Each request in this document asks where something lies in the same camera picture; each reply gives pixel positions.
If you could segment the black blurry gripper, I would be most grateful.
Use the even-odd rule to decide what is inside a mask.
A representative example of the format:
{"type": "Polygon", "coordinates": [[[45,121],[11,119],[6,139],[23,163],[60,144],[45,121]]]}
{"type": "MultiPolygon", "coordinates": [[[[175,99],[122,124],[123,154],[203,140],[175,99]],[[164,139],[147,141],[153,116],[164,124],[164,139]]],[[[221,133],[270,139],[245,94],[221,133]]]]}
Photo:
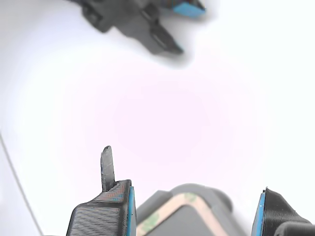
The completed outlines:
{"type": "MultiPolygon", "coordinates": [[[[199,0],[160,0],[159,5],[191,18],[206,12],[199,0]]],[[[140,37],[142,45],[154,55],[184,52],[159,23],[158,8],[150,0],[81,0],[80,6],[86,20],[100,32],[116,27],[127,37],[140,37]]]]}

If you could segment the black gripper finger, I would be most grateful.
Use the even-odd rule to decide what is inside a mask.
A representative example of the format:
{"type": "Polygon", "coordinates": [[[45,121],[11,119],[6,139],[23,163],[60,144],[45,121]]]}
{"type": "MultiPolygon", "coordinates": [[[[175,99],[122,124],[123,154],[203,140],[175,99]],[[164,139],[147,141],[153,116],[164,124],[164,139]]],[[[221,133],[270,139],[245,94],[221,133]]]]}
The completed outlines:
{"type": "Polygon", "coordinates": [[[136,208],[131,180],[115,180],[112,149],[101,154],[102,192],[71,214],[67,236],[135,236],[136,208]]]}
{"type": "Polygon", "coordinates": [[[269,188],[260,195],[252,236],[315,236],[315,226],[301,217],[284,199],[269,188]]]}

